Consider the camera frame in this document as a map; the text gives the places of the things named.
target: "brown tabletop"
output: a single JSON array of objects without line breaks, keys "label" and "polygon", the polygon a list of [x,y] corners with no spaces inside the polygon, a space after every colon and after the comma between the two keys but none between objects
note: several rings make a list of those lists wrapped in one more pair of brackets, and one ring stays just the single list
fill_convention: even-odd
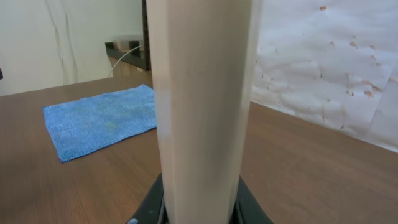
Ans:
[{"label": "brown tabletop", "polygon": [[[146,83],[0,97],[0,223],[124,223],[160,173],[156,130],[61,164],[42,107]],[[280,223],[398,223],[398,154],[252,103],[242,177]]]}]

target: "white cable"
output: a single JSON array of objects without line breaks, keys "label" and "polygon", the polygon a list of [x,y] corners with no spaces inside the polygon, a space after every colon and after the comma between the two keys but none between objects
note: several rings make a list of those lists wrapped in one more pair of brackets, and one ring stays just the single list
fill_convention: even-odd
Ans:
[{"label": "white cable", "polygon": [[109,76],[112,74],[113,69],[118,65],[118,63],[122,60],[122,58],[124,58],[124,56],[126,56],[127,54],[129,54],[129,53],[132,52],[133,50],[136,50],[136,49],[138,49],[138,48],[140,48],[140,47],[142,47],[142,46],[144,46],[144,45],[140,45],[140,46],[138,46],[138,47],[134,47],[133,49],[131,49],[131,50],[129,50],[127,53],[125,53],[122,57],[120,57],[120,59],[118,60],[118,62],[116,62],[116,64],[113,65],[113,67],[112,67],[111,71],[109,72],[107,78],[109,78]]}]

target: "blue towel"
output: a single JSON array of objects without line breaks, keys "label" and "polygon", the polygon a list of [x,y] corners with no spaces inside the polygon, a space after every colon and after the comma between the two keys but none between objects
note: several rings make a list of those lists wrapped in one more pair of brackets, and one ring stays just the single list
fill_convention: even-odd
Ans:
[{"label": "blue towel", "polygon": [[61,162],[156,127],[154,91],[145,85],[46,106],[43,114]]}]

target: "wall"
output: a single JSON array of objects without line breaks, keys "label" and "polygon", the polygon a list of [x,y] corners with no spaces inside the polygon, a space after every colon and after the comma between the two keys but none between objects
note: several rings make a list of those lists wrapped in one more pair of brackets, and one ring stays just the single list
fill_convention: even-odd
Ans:
[{"label": "wall", "polygon": [[104,47],[142,35],[141,0],[0,1],[0,95],[106,78]]},{"label": "wall", "polygon": [[398,2],[269,0],[252,100],[398,152]]}]

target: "white paper sheet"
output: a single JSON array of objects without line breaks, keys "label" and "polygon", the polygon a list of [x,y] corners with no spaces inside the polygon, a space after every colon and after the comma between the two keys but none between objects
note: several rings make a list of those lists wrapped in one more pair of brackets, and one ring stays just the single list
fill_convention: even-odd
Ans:
[{"label": "white paper sheet", "polygon": [[398,151],[398,1],[265,1],[252,101]]}]

